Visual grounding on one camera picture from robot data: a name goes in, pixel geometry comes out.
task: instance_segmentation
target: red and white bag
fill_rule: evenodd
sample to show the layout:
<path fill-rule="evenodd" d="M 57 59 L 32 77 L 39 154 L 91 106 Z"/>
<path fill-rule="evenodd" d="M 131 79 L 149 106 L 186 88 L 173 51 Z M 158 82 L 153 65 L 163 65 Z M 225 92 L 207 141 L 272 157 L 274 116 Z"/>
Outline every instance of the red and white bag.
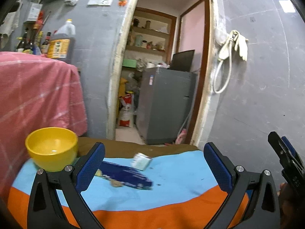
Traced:
<path fill-rule="evenodd" d="M 119 112 L 119 126 L 133 127 L 133 96 L 133 94 L 127 94 L 120 98 L 123 107 Z"/>

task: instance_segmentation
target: pink cloth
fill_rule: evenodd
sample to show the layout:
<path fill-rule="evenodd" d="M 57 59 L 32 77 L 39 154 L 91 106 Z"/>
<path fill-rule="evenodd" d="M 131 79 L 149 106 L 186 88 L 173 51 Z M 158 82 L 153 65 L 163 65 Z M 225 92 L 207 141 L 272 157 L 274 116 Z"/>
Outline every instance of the pink cloth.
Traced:
<path fill-rule="evenodd" d="M 40 56 L 0 52 L 0 197 L 5 201 L 29 158 L 25 138 L 43 127 L 68 128 L 78 136 L 87 131 L 77 68 Z"/>

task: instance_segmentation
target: jar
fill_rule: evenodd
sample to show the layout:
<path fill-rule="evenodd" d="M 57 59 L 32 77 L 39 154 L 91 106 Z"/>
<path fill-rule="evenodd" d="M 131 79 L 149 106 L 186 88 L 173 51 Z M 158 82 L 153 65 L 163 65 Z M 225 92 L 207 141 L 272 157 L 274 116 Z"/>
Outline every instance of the jar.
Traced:
<path fill-rule="evenodd" d="M 146 40 L 143 40 L 143 41 L 142 41 L 142 47 L 143 47 L 143 48 L 146 48 L 146 47 L 147 47 L 147 41 L 146 41 Z"/>
<path fill-rule="evenodd" d="M 138 27 L 139 22 L 140 22 L 140 21 L 139 21 L 137 18 L 134 18 L 133 26 L 134 26 L 134 27 Z"/>
<path fill-rule="evenodd" d="M 138 34 L 136 37 L 135 37 L 135 46 L 139 46 L 141 47 L 142 46 L 142 41 L 143 41 L 143 36 Z"/>
<path fill-rule="evenodd" d="M 145 28 L 146 28 L 146 29 L 150 29 L 150 21 L 146 21 L 146 23 L 145 23 Z"/>

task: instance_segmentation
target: yellow bowl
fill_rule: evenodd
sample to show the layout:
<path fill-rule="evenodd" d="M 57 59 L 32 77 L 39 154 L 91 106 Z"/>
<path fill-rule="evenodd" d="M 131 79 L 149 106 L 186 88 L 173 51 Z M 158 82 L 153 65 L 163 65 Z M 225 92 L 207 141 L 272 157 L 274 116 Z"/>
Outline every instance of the yellow bowl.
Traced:
<path fill-rule="evenodd" d="M 30 133 L 26 149 L 33 161 L 46 171 L 61 171 L 77 155 L 77 135 L 65 128 L 46 127 Z"/>

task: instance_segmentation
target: gray refrigerator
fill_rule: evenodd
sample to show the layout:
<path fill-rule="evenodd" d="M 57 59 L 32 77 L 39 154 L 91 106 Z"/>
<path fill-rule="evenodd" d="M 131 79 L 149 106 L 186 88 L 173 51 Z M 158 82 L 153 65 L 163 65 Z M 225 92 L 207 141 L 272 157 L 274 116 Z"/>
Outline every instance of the gray refrigerator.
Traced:
<path fill-rule="evenodd" d="M 147 145 L 171 143 L 189 114 L 196 74 L 166 68 L 143 71 L 136 126 Z"/>

